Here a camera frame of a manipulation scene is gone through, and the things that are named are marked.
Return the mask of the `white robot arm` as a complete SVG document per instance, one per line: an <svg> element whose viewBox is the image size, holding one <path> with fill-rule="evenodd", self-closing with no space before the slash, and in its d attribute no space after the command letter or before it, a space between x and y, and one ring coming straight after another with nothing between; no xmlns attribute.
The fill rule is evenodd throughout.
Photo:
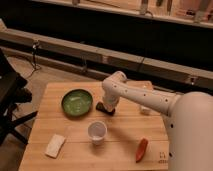
<svg viewBox="0 0 213 171"><path fill-rule="evenodd" d="M123 97L170 117L168 171L213 171L213 96L138 88L126 80L121 71L104 79L104 108L111 112Z"/></svg>

